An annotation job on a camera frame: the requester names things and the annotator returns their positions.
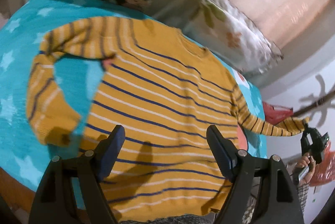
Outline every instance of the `white star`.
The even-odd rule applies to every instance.
[[[255,107],[255,112],[256,112],[257,115],[260,113],[260,110],[257,106]]]
[[[96,60],[85,60],[84,63],[88,66],[86,73],[86,97],[91,100],[103,78],[103,70],[100,62]]]
[[[17,113],[17,109],[13,104],[13,95],[10,95],[8,99],[1,99],[0,102],[0,118],[6,119],[8,124],[12,125],[13,115]]]
[[[8,66],[14,61],[12,55],[13,55],[13,50],[8,53],[4,53],[2,55],[0,67],[2,67],[4,71],[7,71]]]
[[[56,76],[56,77],[55,77],[55,82],[57,83],[57,85],[60,85],[60,84],[62,84],[62,82],[63,82],[63,78],[61,78],[61,77],[59,77],[59,76]]]
[[[77,5],[77,6],[82,6],[86,4],[85,0],[73,0],[72,4]]]
[[[42,32],[42,33],[38,32],[38,33],[36,34],[36,39],[34,40],[33,44],[39,44],[39,43],[41,43],[41,41],[42,41],[42,39],[43,39],[43,36],[44,36],[46,33],[48,33],[48,32],[49,32],[49,30],[46,31],[46,32]]]
[[[37,15],[41,15],[43,17],[46,17],[49,14],[49,12],[53,9],[54,9],[53,7],[42,8],[38,11]]]
[[[15,21],[10,21],[8,26],[6,27],[6,30],[8,30],[10,33],[12,33],[17,27],[20,26],[20,20],[21,20],[21,18],[18,18]]]
[[[20,167],[20,176],[24,179],[29,180],[33,185],[38,186],[40,183],[43,173],[39,171],[32,163],[31,157],[26,156],[24,160],[15,157],[16,163]]]

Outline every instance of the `human hand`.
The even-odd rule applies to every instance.
[[[313,156],[309,157],[309,153],[305,153],[300,160],[298,160],[297,164],[294,168],[304,168],[309,165],[309,172],[307,175],[299,182],[299,186],[309,183],[312,179],[314,172],[315,172],[315,160]]]

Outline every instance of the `floral pillowcase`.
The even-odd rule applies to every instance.
[[[261,74],[283,56],[245,14],[229,0],[200,0],[183,32],[208,47],[245,77]]]

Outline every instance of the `sweater cuff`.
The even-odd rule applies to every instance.
[[[38,128],[40,142],[43,145],[68,146],[70,144],[70,134],[75,130],[79,121],[79,114],[71,119],[45,117]]]

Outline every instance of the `white wall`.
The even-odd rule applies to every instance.
[[[335,59],[335,0],[314,22],[283,49],[284,60],[268,73],[251,79],[264,100],[286,91]]]
[[[335,53],[335,42],[333,42],[332,53]],[[287,90],[282,93],[266,100],[268,103],[275,105],[282,105],[287,107],[293,107],[294,110],[299,110],[303,106],[308,106],[315,99],[313,97],[319,98],[321,93],[321,85],[316,79],[324,80],[325,93],[328,93],[335,86],[335,60],[330,64],[321,69],[318,73],[312,73],[305,80],[300,81],[294,86],[287,87]],[[335,150],[335,99],[326,104],[325,106],[319,107],[309,125],[311,127],[316,127],[321,134],[326,132],[329,133],[330,140],[333,141],[332,150]],[[326,119],[324,122],[321,120],[321,111],[327,112]],[[267,137],[267,149],[268,156],[272,154],[278,154],[282,158],[288,158],[301,153],[300,147],[301,135],[293,137]],[[305,208],[304,218],[305,223],[309,224],[323,208],[324,204],[327,202],[329,196],[331,195],[335,187],[335,182],[329,183],[321,187],[320,192],[314,194],[314,187],[310,187],[308,193],[307,204]]]

